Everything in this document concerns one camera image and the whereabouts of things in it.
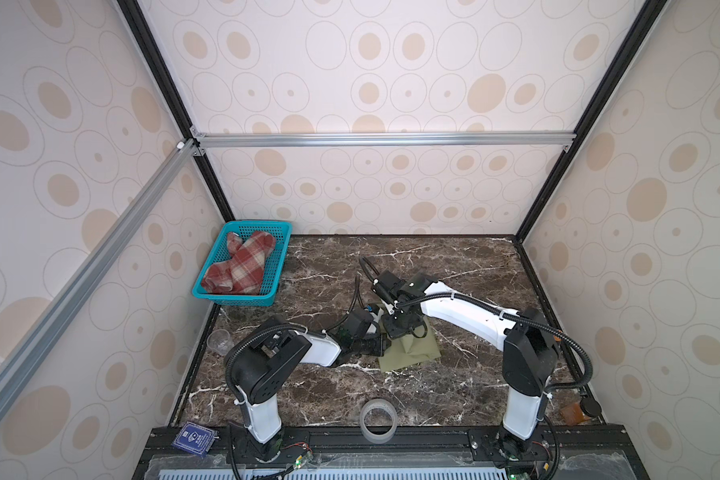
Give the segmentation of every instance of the brown marble table surface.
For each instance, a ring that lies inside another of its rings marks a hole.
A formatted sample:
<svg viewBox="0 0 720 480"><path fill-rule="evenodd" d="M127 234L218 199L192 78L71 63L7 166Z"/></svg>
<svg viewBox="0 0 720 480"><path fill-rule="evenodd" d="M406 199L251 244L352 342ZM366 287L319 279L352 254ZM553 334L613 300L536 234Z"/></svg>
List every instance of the brown marble table surface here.
<svg viewBox="0 0 720 480"><path fill-rule="evenodd" d="M215 329L240 340L270 315L279 313L310 329L333 324L352 298L358 256L369 256L380 270L401 278L422 270L452 288L501 306L539 308L533 287L511 242L488 237L352 237L294 236L288 245L274 305L224 306ZM366 302L378 302L362 277ZM451 323L432 320L442 356L403 370L383 373L374 357L356 357L327 369L299 365L278 392L278 408L286 426L354 426L360 408L385 398L404 426L499 425L508 386L501 375L501 352ZM570 380L561 360L555 381ZM558 392L547 407L555 423L559 409L577 398ZM224 382L222 358L203 353L200 370L186 398L180 424L240 422L240 408Z"/></svg>

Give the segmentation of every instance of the basket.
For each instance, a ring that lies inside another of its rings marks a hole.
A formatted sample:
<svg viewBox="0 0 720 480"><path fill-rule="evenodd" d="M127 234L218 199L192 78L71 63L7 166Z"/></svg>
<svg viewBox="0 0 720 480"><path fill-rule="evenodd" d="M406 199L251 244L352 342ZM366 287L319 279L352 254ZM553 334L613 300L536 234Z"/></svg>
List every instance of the basket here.
<svg viewBox="0 0 720 480"><path fill-rule="evenodd" d="M206 270L211 264L223 262L230 259L230 252L226 249L226 235L234 232L243 239L248 238L256 231L263 231L272 234L275 237L275 249L267 257L264 264L264 281L259 295L214 295L207 293L206 289L200 286L200 281L206 274ZM253 305L253 306L270 306L275 302L275 293L277 292L277 283L280 280L282 272L282 264L286 262L286 252L288 251L288 241L291 239L292 227L288 222L277 222L274 220L238 220L228 222L221 228L216 242L213 244L205 265L202 266L200 276L197 277L192 294L197 298L211 300L219 305Z"/></svg>

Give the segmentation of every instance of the folded green cloth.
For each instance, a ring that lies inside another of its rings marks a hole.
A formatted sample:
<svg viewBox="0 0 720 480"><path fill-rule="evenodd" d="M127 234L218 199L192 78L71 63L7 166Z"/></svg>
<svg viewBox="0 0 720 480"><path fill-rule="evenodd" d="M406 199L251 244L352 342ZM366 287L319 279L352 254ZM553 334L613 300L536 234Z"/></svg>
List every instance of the folded green cloth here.
<svg viewBox="0 0 720 480"><path fill-rule="evenodd" d="M427 324L427 335L423 339L409 334L392 341L392 345L384 351L384 356L378 358L378 366L382 372L400 370L407 366L440 358L440 349L434 338L434 329L429 322L429 317L425 316L424 322ZM419 327L416 334L421 335L423 329L423 327Z"/></svg>

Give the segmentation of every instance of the silver horizontal bar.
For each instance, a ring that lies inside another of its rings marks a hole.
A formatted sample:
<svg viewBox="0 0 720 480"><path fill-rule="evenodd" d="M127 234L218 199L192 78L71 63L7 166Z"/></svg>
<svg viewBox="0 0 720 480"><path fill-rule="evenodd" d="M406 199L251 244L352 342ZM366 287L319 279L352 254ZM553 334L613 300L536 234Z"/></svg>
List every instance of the silver horizontal bar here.
<svg viewBox="0 0 720 480"><path fill-rule="evenodd" d="M182 148L174 150L163 162L104 240L88 255L66 287L43 312L22 343L0 366L0 420L195 150L192 140L184 140Z"/></svg>
<svg viewBox="0 0 720 480"><path fill-rule="evenodd" d="M201 148L370 147L412 145L570 145L572 131L408 132L378 134L204 134Z"/></svg>

